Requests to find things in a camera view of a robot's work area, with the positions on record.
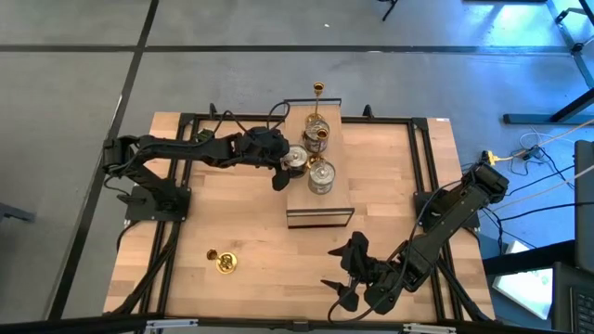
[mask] concrete floor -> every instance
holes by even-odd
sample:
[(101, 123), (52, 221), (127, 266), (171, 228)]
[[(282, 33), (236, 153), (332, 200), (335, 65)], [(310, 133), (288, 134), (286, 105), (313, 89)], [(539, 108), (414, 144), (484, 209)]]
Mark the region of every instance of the concrete floor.
[[(149, 0), (2, 0), (0, 44), (134, 45), (148, 8)], [(564, 45), (542, 4), (402, 0), (381, 23), (385, 8), (370, 0), (161, 1), (148, 43)], [(591, 32), (579, 15), (565, 22), (576, 40)], [(2, 323), (44, 316), (131, 56), (0, 54), (0, 201), (37, 213), (32, 225), (0, 225)], [(532, 131), (503, 125), (503, 113), (551, 113), (588, 89), (569, 55), (145, 54), (120, 133), (145, 134), (155, 111), (203, 112), (210, 102), (265, 112), (282, 98), (311, 96), (314, 81), (326, 83), (326, 96), (342, 97), (344, 114), (358, 115), (369, 103), (378, 116), (450, 118), (461, 163), (475, 161), (483, 149), (507, 156), (519, 147), (520, 135)], [(567, 128), (536, 129), (554, 135)], [(568, 138), (594, 140), (594, 132)], [(560, 168), (573, 164), (571, 143), (557, 141), (547, 150)], [(505, 163), (498, 169), (510, 178), (510, 188), (550, 173), (535, 165), (525, 177), (511, 174)], [(558, 182), (550, 178), (512, 199)], [(501, 215), (571, 201), (573, 192), (561, 187)], [(574, 235), (573, 220), (563, 218), (572, 210), (526, 216), (505, 229), (537, 246), (563, 241)], [(113, 192), (102, 192), (65, 316), (101, 313), (123, 211)], [(497, 235), (489, 221), (482, 233)]]

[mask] desk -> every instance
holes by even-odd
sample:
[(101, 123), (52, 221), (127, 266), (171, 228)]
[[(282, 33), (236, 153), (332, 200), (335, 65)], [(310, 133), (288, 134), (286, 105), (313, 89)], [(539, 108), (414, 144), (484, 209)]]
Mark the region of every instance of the desk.
[[(150, 134), (174, 138), (179, 117), (179, 113), (156, 113)], [(243, 123), (246, 127), (260, 124)], [(213, 128), (214, 124), (202, 121), (200, 128)], [(439, 183), (459, 179), (458, 155), (449, 121), (429, 119), (428, 125)], [(238, 130), (234, 122), (223, 122), (217, 135)], [(167, 315), (326, 320), (337, 295), (319, 280), (347, 281), (340, 258), (327, 255), (327, 251), (343, 245), (358, 230), (369, 239), (369, 255), (385, 259), (407, 238), (415, 220), (412, 194), (416, 191), (407, 127), (343, 121), (342, 133), (349, 191), (355, 207), (355, 215), (346, 227), (289, 230), (286, 198), (271, 188), (272, 172), (249, 166), (222, 170), (201, 162), (192, 165), (192, 199), (177, 245)], [(421, 143), (420, 132), (416, 135)], [(146, 165), (161, 177), (169, 167), (168, 161), (163, 160)], [(421, 166), (424, 184), (428, 185), (425, 160)], [(178, 168), (178, 180), (182, 169)], [(154, 233), (155, 223), (143, 222), (123, 238), (105, 311), (119, 306), (145, 274)], [(476, 239), (460, 230), (452, 237), (451, 248), (459, 281), (482, 311), (493, 317)], [(234, 252), (238, 257), (236, 271), (219, 274), (214, 263), (206, 258), (210, 249)], [(441, 282), (445, 313), (451, 317), (446, 281), (442, 278)], [(157, 278), (149, 310), (155, 310), (160, 285)], [(362, 296), (362, 289), (357, 292)], [(339, 307), (333, 318), (350, 318), (367, 308), (361, 297), (357, 313)], [(364, 321), (435, 320), (427, 280), (415, 294), (403, 291), (389, 314), (372, 313)]]

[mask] wooden block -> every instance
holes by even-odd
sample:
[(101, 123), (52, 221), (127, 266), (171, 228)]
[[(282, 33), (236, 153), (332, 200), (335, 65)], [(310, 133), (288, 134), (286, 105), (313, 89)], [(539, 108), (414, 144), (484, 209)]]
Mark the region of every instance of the wooden block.
[[(315, 106), (292, 106), (285, 121), (283, 134), (291, 144), (303, 144), (305, 118), (315, 111)], [(335, 177), (332, 190), (324, 195), (313, 193), (309, 187), (309, 174), (300, 179), (291, 179), (287, 193), (287, 225), (346, 226), (355, 211), (351, 205), (349, 182), (342, 138), (341, 107), (319, 106), (318, 113), (329, 125), (328, 146), (322, 157), (334, 166)]]

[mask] wooden table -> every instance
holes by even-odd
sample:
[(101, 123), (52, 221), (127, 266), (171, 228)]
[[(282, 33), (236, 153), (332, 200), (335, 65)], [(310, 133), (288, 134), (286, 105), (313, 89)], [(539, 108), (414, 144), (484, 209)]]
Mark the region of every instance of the wooden table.
[[(174, 138), (179, 115), (156, 113), (150, 133)], [(461, 177), (452, 129), (447, 119), (429, 119), (428, 123), (439, 183), (444, 185)], [(248, 128), (257, 124), (244, 123)], [(213, 128), (214, 122), (200, 125)], [(233, 122), (223, 122), (217, 135), (238, 130)], [(412, 194), (416, 191), (407, 128), (397, 124), (344, 123), (342, 133), (349, 192), (355, 207), (355, 215), (346, 227), (289, 230), (286, 198), (272, 189), (271, 171), (249, 166), (221, 170), (201, 162), (193, 164), (189, 183), (192, 199), (181, 228), (166, 314), (326, 320), (337, 295), (319, 280), (347, 283), (340, 258), (327, 255), (327, 251), (343, 245), (353, 231), (362, 231), (369, 239), (369, 255), (385, 259), (407, 238), (415, 220)], [(424, 157), (420, 133), (417, 135), (420, 155)], [(164, 177), (169, 161), (149, 161), (147, 166)], [(421, 167), (424, 184), (428, 185), (423, 158)], [(143, 222), (123, 238), (105, 311), (119, 306), (145, 274), (154, 231), (155, 223)], [(481, 310), (493, 317), (476, 239), (460, 230), (450, 242), (459, 281)], [(214, 262), (206, 258), (210, 249), (235, 253), (237, 270), (230, 275), (219, 274)], [(441, 282), (445, 313), (451, 318), (447, 284), (443, 278)], [(158, 278), (150, 310), (156, 309), (160, 283)], [(351, 318), (368, 309), (363, 289), (357, 292), (361, 296), (358, 312), (338, 307), (334, 319)], [(429, 279), (414, 294), (403, 291), (389, 314), (372, 313), (364, 321), (374, 320), (434, 321)]]

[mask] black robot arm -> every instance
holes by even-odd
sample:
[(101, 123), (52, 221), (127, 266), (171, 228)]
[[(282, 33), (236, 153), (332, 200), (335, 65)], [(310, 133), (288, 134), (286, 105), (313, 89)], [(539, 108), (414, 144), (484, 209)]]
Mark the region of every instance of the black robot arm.
[[(367, 285), (365, 301), (376, 313), (385, 315), (394, 308), (402, 289), (416, 291), (436, 264), (440, 264), (442, 271), (448, 270), (441, 263), (440, 249), (477, 211), (501, 201), (508, 182), (490, 166), (477, 163), (462, 176), (458, 186), (438, 190), (429, 199), (418, 222), (429, 224), (431, 229), (400, 244), (393, 253), (395, 256), (388, 261), (367, 256), (368, 240), (360, 232), (354, 232), (345, 246), (331, 250), (329, 254), (342, 256), (341, 268), (348, 272), (351, 281)], [(462, 304), (469, 314), (477, 320), (486, 319), (451, 272), (445, 273), (445, 277), (455, 285), (453, 288), (459, 291), (458, 295), (462, 295), (465, 301)], [(358, 296), (355, 289), (346, 289), (342, 284), (326, 280), (322, 282), (338, 290), (344, 309), (356, 310)]]
[(245, 133), (214, 137), (202, 130), (188, 141), (122, 136), (103, 143), (103, 171), (111, 177), (127, 177), (138, 186), (132, 195), (118, 195), (128, 204), (126, 219), (183, 221), (186, 218), (190, 190), (178, 187), (171, 178), (162, 179), (144, 163), (152, 159), (203, 161), (209, 166), (228, 168), (237, 164), (274, 169), (272, 187), (282, 190), (290, 179), (282, 168), (282, 158), (289, 153), (289, 142), (278, 129), (253, 127)]

